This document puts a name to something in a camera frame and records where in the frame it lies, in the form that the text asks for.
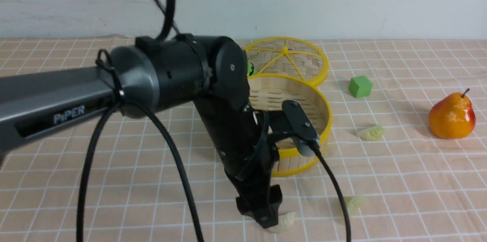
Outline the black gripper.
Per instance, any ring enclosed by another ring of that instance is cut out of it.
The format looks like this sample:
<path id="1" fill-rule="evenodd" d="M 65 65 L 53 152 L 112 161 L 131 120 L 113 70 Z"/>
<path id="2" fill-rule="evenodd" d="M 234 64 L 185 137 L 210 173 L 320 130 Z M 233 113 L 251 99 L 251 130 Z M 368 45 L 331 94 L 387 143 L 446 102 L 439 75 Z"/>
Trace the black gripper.
<path id="1" fill-rule="evenodd" d="M 228 174 L 236 188 L 237 209 L 244 216 L 253 216 L 254 221 L 263 229 L 273 228 L 279 224 L 279 207 L 283 194 L 279 184 L 271 184 L 270 173 L 258 171 L 243 181 Z"/>

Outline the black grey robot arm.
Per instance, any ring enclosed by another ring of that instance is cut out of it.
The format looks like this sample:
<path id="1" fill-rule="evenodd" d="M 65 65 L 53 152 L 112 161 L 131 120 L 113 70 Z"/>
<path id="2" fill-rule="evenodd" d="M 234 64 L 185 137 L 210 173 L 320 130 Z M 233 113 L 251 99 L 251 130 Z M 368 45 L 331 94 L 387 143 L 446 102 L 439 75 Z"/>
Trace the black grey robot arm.
<path id="1" fill-rule="evenodd" d="M 1 78 L 1 159 L 24 146 L 98 115 L 84 165 L 77 228 L 94 147 L 109 117 L 148 116 L 166 139 L 176 165 L 181 157 L 155 114 L 193 102 L 236 188 L 237 209 L 267 229 L 278 225 L 282 192 L 270 185 L 278 160 L 268 129 L 275 113 L 251 107 L 247 56 L 225 36 L 138 37 L 134 45 L 99 51 L 95 66 Z"/>

